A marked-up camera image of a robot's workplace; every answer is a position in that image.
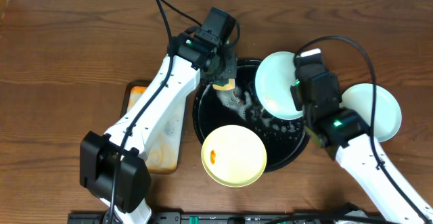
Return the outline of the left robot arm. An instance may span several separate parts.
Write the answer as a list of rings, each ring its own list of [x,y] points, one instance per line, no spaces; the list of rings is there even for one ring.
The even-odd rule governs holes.
[[[135,105],[103,135],[89,131],[80,145],[80,184],[108,205],[102,223],[147,223],[151,185],[145,164],[168,126],[179,142],[187,96],[202,81],[227,85],[237,69],[235,43],[174,37],[158,74]]]

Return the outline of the light blue plate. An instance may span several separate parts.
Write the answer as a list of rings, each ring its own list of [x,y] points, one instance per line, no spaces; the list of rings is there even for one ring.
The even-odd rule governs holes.
[[[342,94],[340,107],[356,111],[362,119],[371,124],[373,85],[361,83],[353,85]],[[394,137],[401,127],[402,112],[395,97],[383,87],[376,86],[374,135],[379,142]]]
[[[290,91],[295,85],[294,54],[278,51],[268,55],[259,65],[254,86],[259,102],[272,116],[282,120],[301,118]]]

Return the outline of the green yellow sponge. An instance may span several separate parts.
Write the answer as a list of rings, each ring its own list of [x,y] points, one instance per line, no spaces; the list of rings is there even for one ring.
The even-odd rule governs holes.
[[[217,91],[229,91],[235,88],[235,79],[216,81],[212,84],[213,89]]]

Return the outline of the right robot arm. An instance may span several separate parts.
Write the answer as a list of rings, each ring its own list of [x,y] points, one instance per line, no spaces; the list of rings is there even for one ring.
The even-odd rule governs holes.
[[[342,96],[335,74],[295,72],[290,90],[298,110],[304,111],[306,130],[328,151],[393,223],[431,223],[431,206],[415,191],[387,157],[375,137],[378,88],[372,83],[371,122],[351,108],[340,106]]]

